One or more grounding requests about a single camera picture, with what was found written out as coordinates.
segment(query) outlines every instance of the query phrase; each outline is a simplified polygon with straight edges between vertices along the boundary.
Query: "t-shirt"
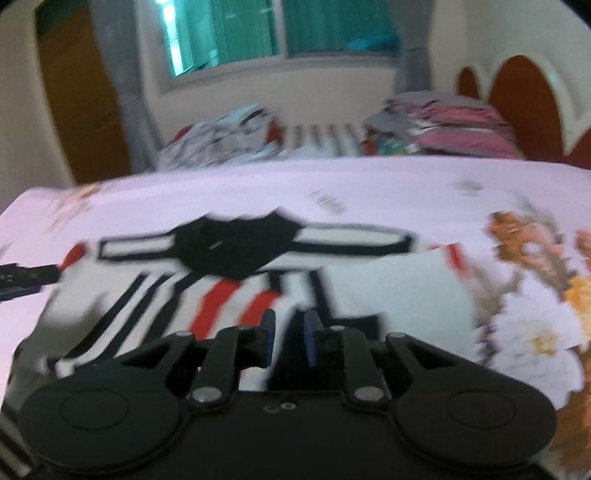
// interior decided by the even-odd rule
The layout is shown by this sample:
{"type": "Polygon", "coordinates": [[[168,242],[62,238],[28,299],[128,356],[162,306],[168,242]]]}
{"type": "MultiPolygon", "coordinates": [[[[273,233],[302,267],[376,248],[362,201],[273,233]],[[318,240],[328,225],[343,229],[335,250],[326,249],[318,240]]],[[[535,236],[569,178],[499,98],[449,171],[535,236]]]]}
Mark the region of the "t-shirt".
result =
{"type": "Polygon", "coordinates": [[[14,415],[35,389],[181,330],[205,339],[256,326],[269,308],[277,318],[273,363],[243,372],[242,390],[308,390],[324,381],[326,372],[306,365],[301,324],[311,309],[327,327],[357,327],[371,339],[403,331],[470,358],[464,272],[455,245],[430,249],[406,231],[305,225],[281,212],[206,216],[166,233],[81,242],[15,356],[0,415],[0,440],[11,442],[0,447],[4,469],[20,475],[31,465],[14,415]]]}

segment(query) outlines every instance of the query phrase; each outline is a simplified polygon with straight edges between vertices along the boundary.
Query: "wooden headboard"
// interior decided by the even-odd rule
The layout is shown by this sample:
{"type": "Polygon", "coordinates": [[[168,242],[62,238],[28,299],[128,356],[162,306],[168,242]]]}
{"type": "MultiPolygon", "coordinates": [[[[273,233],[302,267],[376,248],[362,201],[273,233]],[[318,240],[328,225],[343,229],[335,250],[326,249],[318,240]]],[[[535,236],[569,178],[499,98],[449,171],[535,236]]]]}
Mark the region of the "wooden headboard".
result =
{"type": "MultiPolygon", "coordinates": [[[[457,92],[482,98],[482,87],[471,67],[460,73],[457,92]]],[[[567,154],[560,105],[542,68],[529,58],[511,57],[502,65],[493,81],[488,102],[513,125],[519,148],[528,159],[591,170],[591,129],[567,154]]]]}

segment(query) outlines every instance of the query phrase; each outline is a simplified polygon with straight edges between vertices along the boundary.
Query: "round pad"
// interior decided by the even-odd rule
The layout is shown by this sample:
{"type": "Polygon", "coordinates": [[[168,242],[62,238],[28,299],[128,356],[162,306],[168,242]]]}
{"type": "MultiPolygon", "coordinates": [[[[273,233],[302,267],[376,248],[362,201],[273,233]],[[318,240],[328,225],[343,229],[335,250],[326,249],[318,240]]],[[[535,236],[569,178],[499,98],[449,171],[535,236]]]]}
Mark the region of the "round pad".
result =
{"type": "Polygon", "coordinates": [[[162,446],[180,422],[177,399],[150,370],[92,368],[33,394],[19,427],[47,463],[116,469],[162,446]]]}
{"type": "Polygon", "coordinates": [[[480,368],[419,375],[395,419],[423,453],[460,468],[490,471],[539,461],[556,433],[556,412],[539,391],[480,368]]]}

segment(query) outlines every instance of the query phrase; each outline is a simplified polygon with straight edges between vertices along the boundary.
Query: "bed sheet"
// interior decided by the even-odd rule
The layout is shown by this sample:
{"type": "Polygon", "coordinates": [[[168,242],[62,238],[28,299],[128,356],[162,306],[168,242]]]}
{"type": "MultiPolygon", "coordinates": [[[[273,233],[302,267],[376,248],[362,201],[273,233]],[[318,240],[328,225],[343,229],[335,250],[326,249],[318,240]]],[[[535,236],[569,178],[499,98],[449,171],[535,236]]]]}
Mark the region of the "bed sheet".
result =
{"type": "MultiPolygon", "coordinates": [[[[480,360],[546,393],[559,411],[556,468],[591,460],[591,172],[451,157],[289,161],[34,189],[0,216],[0,263],[59,263],[81,239],[167,231],[213,212],[280,207],[461,244],[472,267],[480,360]]],[[[52,292],[0,304],[0,394],[12,353],[52,292]]]]}

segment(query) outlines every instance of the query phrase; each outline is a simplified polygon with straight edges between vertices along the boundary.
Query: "wooden door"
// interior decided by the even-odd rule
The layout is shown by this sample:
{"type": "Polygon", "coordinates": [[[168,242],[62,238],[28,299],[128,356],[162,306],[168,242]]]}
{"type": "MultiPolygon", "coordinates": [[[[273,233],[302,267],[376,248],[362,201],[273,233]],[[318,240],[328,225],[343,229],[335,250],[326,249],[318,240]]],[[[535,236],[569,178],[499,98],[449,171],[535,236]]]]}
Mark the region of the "wooden door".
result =
{"type": "MultiPolygon", "coordinates": [[[[48,0],[40,18],[60,3],[48,0]]],[[[38,28],[41,70],[61,145],[78,183],[91,183],[131,173],[115,91],[96,43],[90,10],[78,2],[57,25],[38,28]]]]}

